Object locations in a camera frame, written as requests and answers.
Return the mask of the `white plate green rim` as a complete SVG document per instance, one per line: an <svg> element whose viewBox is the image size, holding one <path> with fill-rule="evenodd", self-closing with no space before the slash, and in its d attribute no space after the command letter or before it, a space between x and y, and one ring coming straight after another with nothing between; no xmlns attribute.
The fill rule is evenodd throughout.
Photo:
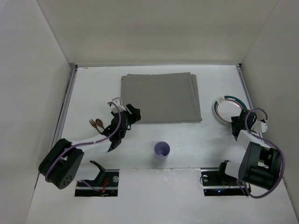
<svg viewBox="0 0 299 224"><path fill-rule="evenodd" d="M232 117L239 116L242 109L247 109L247 106L239 98L234 96L218 97L212 106L216 118L225 125L231 125Z"/></svg>

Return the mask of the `brown wooden spoon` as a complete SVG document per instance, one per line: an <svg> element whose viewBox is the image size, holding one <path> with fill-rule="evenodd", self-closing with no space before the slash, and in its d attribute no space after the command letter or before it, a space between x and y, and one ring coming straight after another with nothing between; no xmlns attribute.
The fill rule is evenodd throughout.
<svg viewBox="0 0 299 224"><path fill-rule="evenodd" d="M103 129L103 130L105 129L105 128L104 128L104 125L103 125L103 122L102 122L100 119L96 119L96 120L95 120L95 123L96 123L96 125L99 126L101 129Z"/></svg>

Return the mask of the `grey cloth placemat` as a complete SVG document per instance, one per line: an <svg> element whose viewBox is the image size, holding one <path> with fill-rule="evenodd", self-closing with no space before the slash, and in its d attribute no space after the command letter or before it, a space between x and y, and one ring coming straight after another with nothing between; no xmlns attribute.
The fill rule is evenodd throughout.
<svg viewBox="0 0 299 224"><path fill-rule="evenodd" d="M141 124L202 121L196 75L127 74L121 78L121 98L141 111Z"/></svg>

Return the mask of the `purple plastic cup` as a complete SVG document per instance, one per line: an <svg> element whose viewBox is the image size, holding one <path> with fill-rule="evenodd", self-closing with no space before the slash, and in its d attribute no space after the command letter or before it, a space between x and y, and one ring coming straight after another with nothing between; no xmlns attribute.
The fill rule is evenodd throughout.
<svg viewBox="0 0 299 224"><path fill-rule="evenodd" d="M165 160L170 153L170 146L168 143L161 141L154 147L154 154L160 160Z"/></svg>

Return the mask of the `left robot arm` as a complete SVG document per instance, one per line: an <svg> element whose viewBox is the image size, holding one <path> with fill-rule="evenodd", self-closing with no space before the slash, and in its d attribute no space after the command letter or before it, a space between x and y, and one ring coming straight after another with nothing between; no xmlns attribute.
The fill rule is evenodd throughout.
<svg viewBox="0 0 299 224"><path fill-rule="evenodd" d="M141 120L140 109L127 104L125 107L109 102L116 112L111 112L113 119L100 134L105 138L73 144L65 138L59 139L38 167L38 172L45 181L54 184L58 189L66 188L74 179L84 157L83 146L90 146L109 140L108 152L115 150L125 137L131 126Z"/></svg>

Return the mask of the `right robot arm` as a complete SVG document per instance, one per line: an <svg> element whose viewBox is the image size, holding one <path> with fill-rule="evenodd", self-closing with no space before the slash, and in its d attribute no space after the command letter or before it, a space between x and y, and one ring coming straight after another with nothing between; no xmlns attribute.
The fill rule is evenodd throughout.
<svg viewBox="0 0 299 224"><path fill-rule="evenodd" d="M232 117L232 135L245 149L240 163L225 160L219 166L221 177L231 177L268 191L274 190L280 183L285 159L280 150L259 136L268 131L268 115L257 119L254 110L242 109L239 116Z"/></svg>

